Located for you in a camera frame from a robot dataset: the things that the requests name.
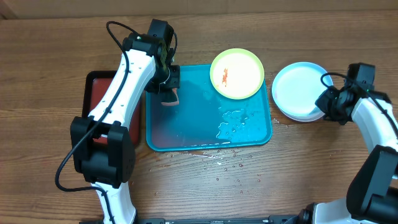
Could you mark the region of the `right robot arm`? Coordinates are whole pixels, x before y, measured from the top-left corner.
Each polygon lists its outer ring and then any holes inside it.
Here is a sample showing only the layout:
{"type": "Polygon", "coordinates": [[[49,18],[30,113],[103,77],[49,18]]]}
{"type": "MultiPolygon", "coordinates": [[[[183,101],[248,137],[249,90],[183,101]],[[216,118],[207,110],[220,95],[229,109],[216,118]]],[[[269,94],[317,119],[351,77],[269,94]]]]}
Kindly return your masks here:
{"type": "Polygon", "coordinates": [[[291,223],[397,223],[397,121],[382,92],[360,87],[329,87],[316,101],[326,117],[359,128],[369,156],[351,182],[346,197],[311,204],[291,223]]]}

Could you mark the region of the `yellow-green plate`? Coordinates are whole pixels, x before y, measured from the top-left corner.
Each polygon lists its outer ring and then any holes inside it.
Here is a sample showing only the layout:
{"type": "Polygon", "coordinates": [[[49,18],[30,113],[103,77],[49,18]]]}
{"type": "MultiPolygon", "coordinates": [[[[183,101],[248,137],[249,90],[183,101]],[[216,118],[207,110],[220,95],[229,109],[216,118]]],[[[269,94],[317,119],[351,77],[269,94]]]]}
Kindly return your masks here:
{"type": "Polygon", "coordinates": [[[212,61],[210,81],[221,95],[232,100],[243,100],[261,88],[264,67],[254,53],[240,48],[228,49],[212,61]]]}

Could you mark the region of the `light blue plate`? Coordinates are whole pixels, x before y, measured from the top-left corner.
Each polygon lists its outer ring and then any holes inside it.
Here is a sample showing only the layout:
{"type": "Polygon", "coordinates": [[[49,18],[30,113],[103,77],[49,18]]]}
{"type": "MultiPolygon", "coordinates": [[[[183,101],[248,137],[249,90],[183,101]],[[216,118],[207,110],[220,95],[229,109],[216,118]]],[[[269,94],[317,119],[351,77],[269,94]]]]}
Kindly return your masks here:
{"type": "Polygon", "coordinates": [[[283,68],[272,83],[272,97],[278,108],[316,106],[315,101],[333,85],[326,70],[311,62],[296,62],[283,68]]]}

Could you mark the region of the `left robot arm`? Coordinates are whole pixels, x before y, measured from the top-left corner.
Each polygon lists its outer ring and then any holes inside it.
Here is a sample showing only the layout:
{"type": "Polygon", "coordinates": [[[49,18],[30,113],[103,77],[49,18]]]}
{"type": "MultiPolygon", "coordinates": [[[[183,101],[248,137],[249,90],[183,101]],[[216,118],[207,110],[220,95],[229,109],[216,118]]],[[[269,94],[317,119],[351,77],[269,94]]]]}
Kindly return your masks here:
{"type": "Polygon", "coordinates": [[[178,67],[172,65],[177,40],[174,31],[166,34],[131,35],[119,44],[122,51],[119,68],[106,93],[86,117],[76,117],[71,123],[72,149],[55,174],[56,186],[69,158],[75,170],[95,190],[104,212],[104,223],[134,223],[133,206],[128,181],[134,169],[135,150],[129,134],[131,120],[142,92],[162,97],[164,106],[179,103],[178,67]]]}

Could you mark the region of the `green and pink sponge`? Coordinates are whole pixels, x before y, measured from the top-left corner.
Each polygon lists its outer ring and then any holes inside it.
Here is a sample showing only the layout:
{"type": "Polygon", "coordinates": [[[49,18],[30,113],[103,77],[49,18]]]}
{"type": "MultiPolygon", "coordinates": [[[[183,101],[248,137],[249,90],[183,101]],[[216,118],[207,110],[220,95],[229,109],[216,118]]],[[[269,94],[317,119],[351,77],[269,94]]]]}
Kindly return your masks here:
{"type": "Polygon", "coordinates": [[[177,106],[179,104],[177,88],[173,88],[164,92],[162,95],[161,104],[164,106],[177,106]]]}

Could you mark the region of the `white plate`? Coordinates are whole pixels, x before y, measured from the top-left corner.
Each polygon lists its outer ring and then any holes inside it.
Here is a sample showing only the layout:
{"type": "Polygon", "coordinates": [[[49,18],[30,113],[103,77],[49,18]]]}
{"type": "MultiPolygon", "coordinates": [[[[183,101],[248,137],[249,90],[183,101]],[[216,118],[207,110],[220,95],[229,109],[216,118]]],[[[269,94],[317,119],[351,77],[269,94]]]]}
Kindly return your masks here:
{"type": "Polygon", "coordinates": [[[316,106],[280,107],[279,110],[288,118],[304,123],[316,121],[324,115],[316,106]]]}

